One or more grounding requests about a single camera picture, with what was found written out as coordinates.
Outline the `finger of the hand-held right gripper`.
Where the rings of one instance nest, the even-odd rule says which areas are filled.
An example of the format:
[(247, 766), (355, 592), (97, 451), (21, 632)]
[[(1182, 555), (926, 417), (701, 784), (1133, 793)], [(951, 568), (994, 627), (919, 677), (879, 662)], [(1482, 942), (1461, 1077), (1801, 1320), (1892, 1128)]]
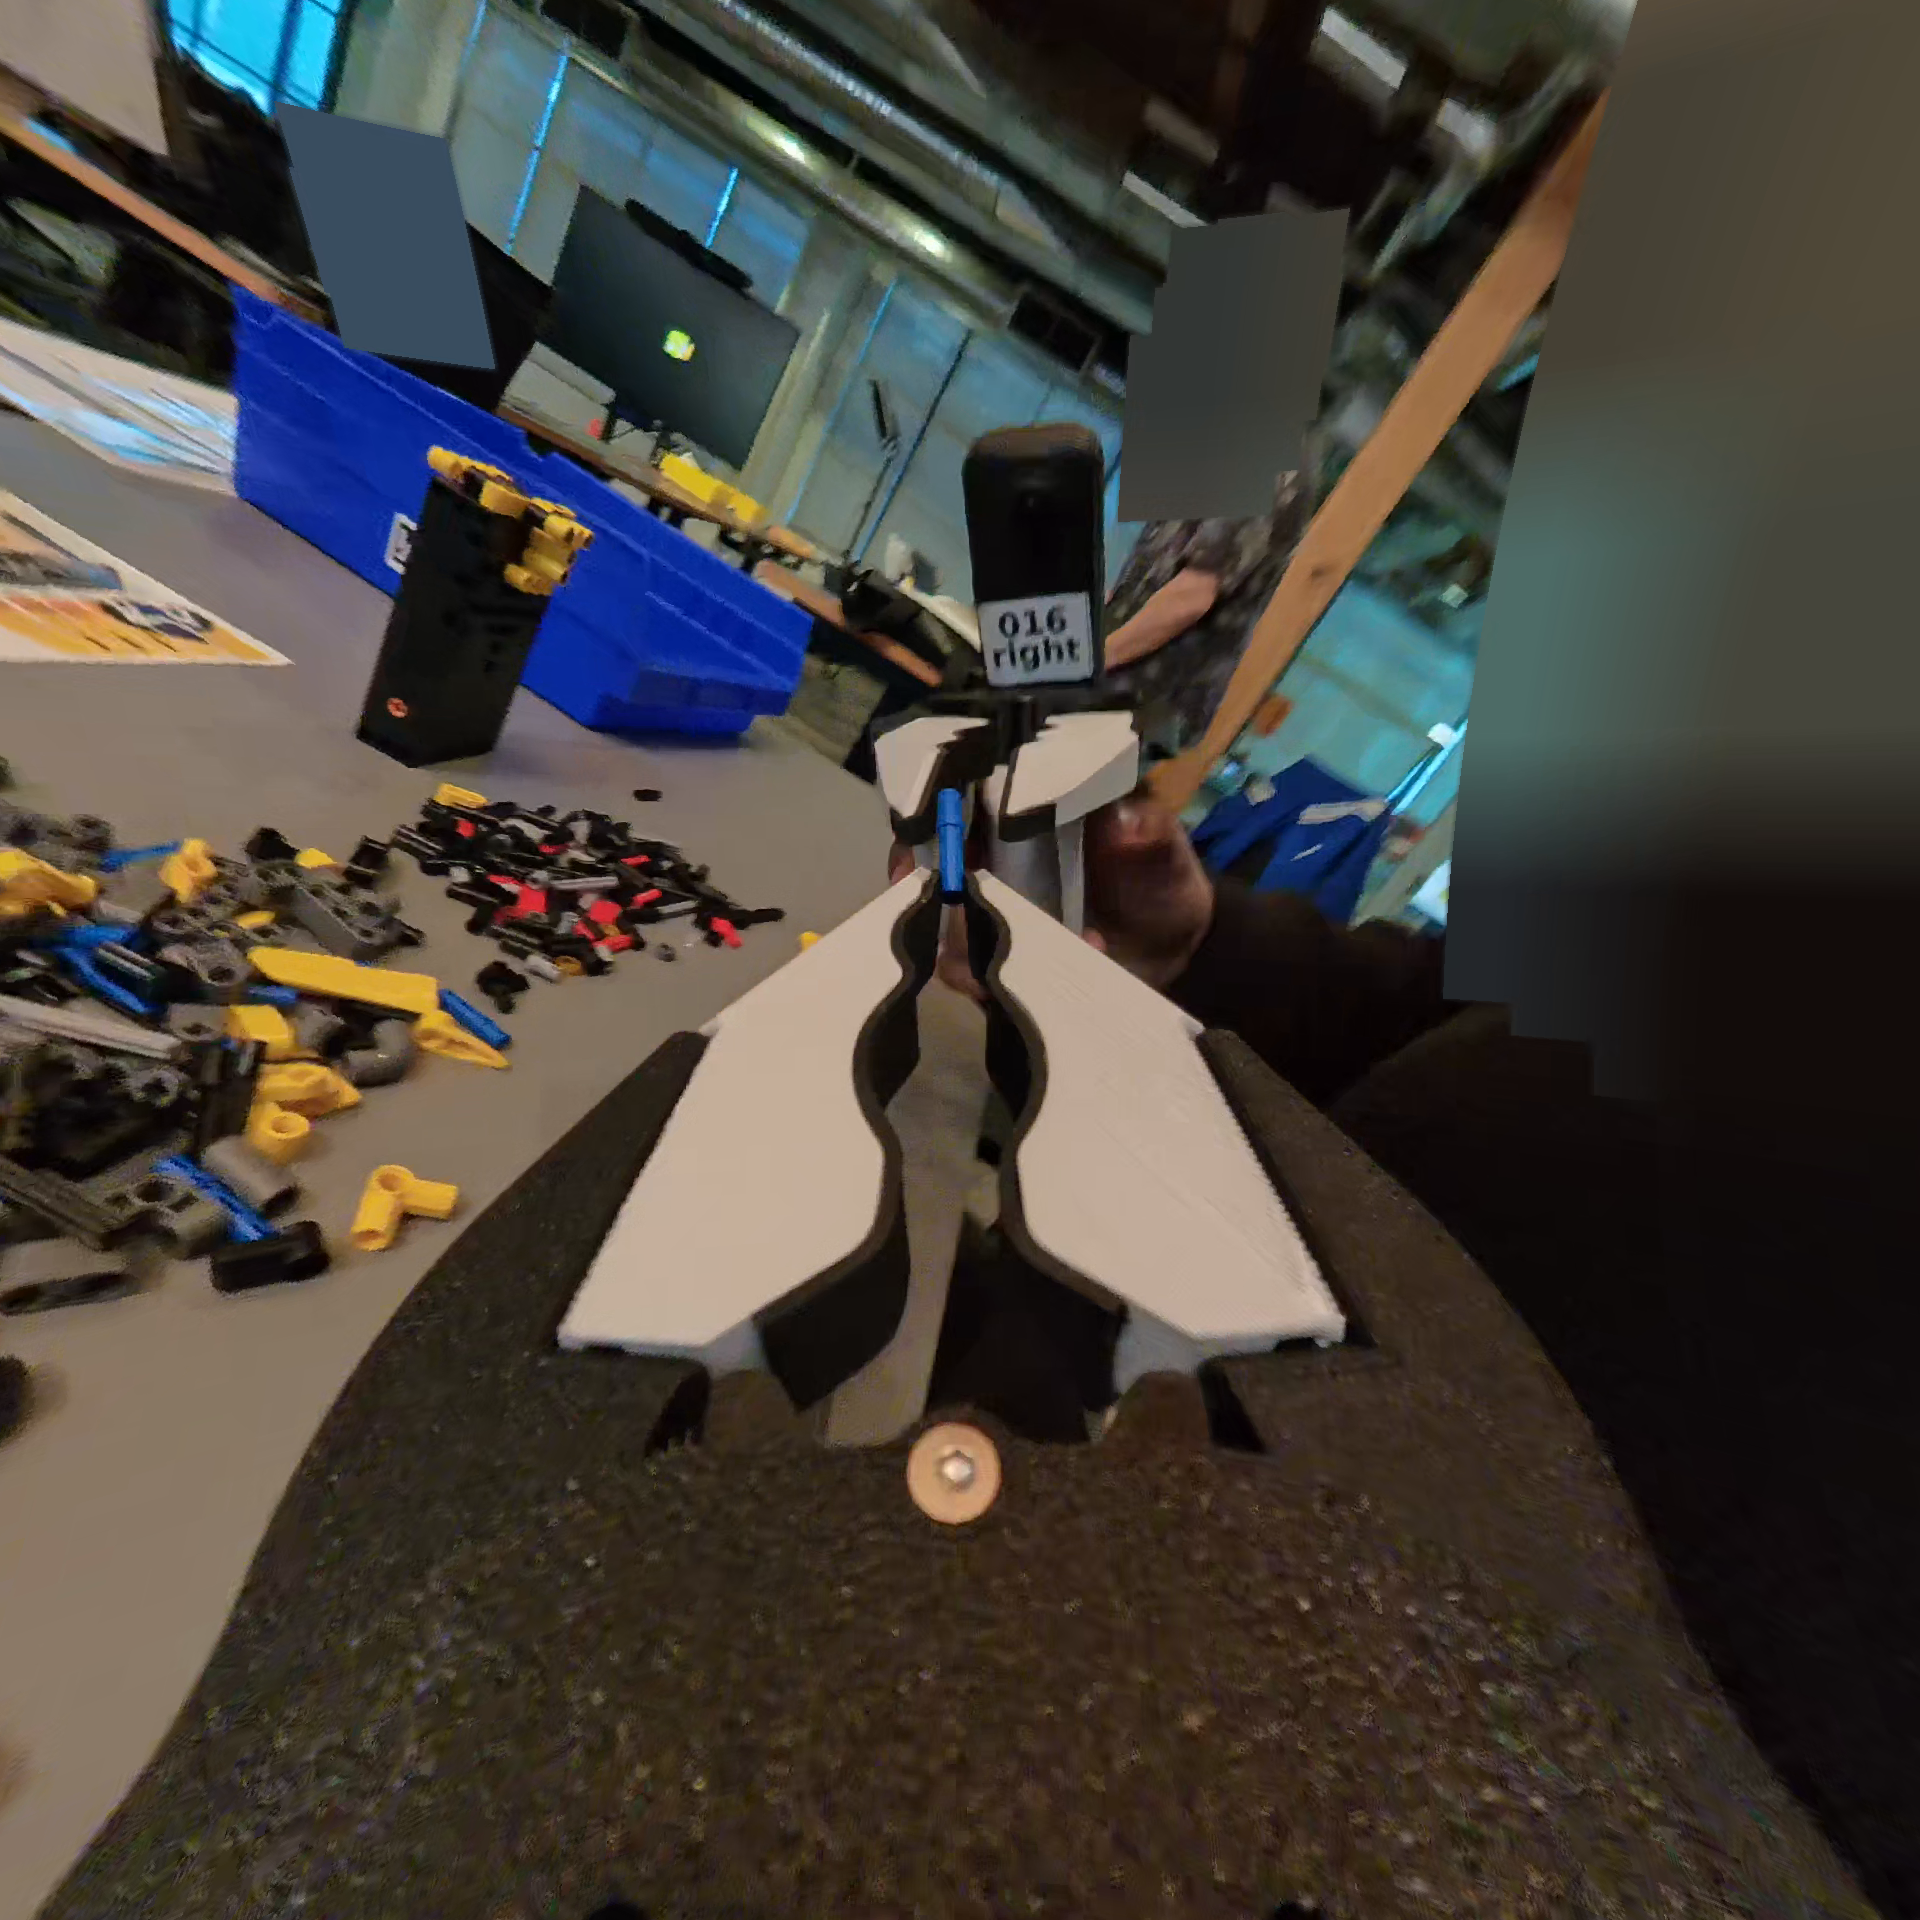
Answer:
[(972, 794), (996, 766), (996, 731), (983, 717), (905, 717), (876, 735), (874, 760), (898, 843), (934, 843), (941, 794)]
[(996, 837), (1030, 842), (1074, 829), (1135, 793), (1141, 738), (1133, 713), (1064, 713), (996, 775)]

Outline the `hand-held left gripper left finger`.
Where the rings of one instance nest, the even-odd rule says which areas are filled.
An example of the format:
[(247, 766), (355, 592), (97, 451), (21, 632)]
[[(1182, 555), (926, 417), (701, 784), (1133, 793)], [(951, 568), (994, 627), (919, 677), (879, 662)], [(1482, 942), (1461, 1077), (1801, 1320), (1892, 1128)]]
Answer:
[(931, 877), (914, 872), (687, 1035), (692, 1069), (559, 1347), (760, 1370), (797, 1411), (876, 1359), (911, 1284), (888, 1107), (920, 1065), (929, 977)]

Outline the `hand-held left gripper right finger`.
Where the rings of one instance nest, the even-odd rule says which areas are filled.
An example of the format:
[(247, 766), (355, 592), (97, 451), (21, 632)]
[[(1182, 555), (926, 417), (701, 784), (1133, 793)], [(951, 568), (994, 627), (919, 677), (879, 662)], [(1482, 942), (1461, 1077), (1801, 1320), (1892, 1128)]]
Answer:
[(1030, 1067), (1008, 1235), (1117, 1303), (1112, 1376), (1345, 1342), (1348, 1320), (1199, 1024), (990, 872), (969, 918), (996, 937), (983, 969)]

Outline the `pile of black red pins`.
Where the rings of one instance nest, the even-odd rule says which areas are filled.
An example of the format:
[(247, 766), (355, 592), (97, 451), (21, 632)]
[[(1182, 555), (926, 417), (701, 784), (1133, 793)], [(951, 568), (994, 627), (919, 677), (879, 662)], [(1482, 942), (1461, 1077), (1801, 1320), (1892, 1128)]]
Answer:
[(463, 928), (510, 969), (604, 977), (637, 954), (735, 952), (782, 925), (679, 843), (598, 808), (487, 799), (439, 786), (393, 832), (393, 851), (443, 887)]

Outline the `pile of yellow black building pieces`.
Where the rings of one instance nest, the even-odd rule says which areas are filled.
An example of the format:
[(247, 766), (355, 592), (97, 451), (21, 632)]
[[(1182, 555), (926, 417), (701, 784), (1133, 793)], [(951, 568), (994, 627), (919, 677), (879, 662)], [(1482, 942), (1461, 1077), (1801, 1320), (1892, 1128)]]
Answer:
[(5, 1328), (167, 1269), (224, 1300), (321, 1280), (317, 1122), (425, 1059), (510, 1063), (472, 1001), (393, 972), (422, 942), (393, 863), (463, 881), (469, 848), (539, 822), (443, 784), (347, 858), (274, 829), (226, 856), (5, 799)]

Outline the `person's right forearm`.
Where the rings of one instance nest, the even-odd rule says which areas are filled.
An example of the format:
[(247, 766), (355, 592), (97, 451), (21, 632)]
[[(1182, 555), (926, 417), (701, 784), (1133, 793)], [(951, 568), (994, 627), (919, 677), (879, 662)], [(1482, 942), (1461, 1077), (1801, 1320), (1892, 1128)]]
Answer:
[(1220, 880), (1211, 925), (1164, 994), (1328, 1109), (1426, 1043), (1515, 1038), (1505, 1006), (1457, 1001), (1443, 975), (1438, 937), (1338, 925), (1299, 895)]

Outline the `person's right hand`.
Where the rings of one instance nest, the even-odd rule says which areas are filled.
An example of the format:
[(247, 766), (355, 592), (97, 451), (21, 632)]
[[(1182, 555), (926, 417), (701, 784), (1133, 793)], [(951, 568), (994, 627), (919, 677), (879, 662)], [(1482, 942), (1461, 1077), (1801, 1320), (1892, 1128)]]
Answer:
[(1214, 888), (1180, 815), (1147, 787), (1084, 822), (1084, 942), (1172, 996), (1212, 926)]

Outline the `blue crate with white label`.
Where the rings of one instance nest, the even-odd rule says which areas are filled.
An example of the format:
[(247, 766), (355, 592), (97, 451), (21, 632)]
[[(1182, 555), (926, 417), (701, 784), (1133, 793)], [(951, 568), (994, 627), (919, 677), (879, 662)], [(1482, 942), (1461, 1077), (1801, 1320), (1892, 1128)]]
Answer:
[(1190, 829), (1204, 868), (1259, 895), (1307, 899), (1351, 925), (1384, 856), (1421, 837), (1411, 804), (1435, 775), (1432, 747), (1386, 793), (1363, 787), (1318, 760), (1295, 760), (1212, 804)]

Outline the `blue plastic bin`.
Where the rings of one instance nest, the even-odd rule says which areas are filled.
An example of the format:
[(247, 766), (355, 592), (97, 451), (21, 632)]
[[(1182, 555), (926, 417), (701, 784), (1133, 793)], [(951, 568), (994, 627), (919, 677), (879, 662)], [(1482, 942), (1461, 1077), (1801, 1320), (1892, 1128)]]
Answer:
[(240, 498), (391, 595), (430, 451), (482, 460), (594, 536), (542, 618), (527, 693), (598, 733), (735, 737), (789, 710), (809, 612), (510, 421), (247, 291), (233, 310)]

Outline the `wooden beam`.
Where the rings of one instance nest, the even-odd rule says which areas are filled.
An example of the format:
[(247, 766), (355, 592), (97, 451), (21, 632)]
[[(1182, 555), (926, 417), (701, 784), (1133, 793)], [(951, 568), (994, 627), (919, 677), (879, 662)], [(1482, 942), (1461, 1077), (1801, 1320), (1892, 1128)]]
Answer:
[(1157, 801), (1183, 811), (1229, 755), (1327, 613), (1354, 568), (1421, 478), (1465, 406), (1493, 372), (1522, 322), (1564, 267), (1596, 134), (1603, 92), (1545, 168), (1500, 243), (1454, 304), (1421, 361), (1355, 451), (1303, 536), (1282, 582), (1257, 618), (1209, 733), (1159, 761), (1146, 782)]

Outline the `black monitor screen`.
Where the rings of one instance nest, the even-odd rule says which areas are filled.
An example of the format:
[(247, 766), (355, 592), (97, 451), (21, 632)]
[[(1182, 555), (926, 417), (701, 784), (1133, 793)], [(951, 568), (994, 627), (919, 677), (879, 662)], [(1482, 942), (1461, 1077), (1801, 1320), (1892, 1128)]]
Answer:
[(728, 275), (578, 190), (540, 347), (607, 388), (623, 420), (743, 467), (799, 339)]

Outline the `black perforated block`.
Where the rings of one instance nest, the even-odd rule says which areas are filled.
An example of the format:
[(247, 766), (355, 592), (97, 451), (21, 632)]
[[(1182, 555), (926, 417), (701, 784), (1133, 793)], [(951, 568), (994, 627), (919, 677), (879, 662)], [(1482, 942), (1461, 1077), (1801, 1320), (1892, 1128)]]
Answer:
[(550, 601), (594, 536), (565, 505), (450, 447), (409, 541), (357, 741), (411, 767), (494, 752)]

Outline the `yellow black sticker sheet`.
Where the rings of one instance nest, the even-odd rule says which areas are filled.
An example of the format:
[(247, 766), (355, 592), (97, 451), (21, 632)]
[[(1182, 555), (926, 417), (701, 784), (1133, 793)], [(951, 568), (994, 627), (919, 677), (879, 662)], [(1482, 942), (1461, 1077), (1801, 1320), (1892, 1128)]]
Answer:
[(5, 488), (3, 662), (290, 661)]

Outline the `printed paper sheet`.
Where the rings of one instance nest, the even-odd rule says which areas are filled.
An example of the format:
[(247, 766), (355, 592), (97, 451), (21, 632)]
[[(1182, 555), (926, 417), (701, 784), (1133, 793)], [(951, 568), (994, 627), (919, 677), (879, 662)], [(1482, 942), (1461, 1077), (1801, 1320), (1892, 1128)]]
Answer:
[(3, 322), (3, 403), (121, 470), (236, 495), (228, 391)]

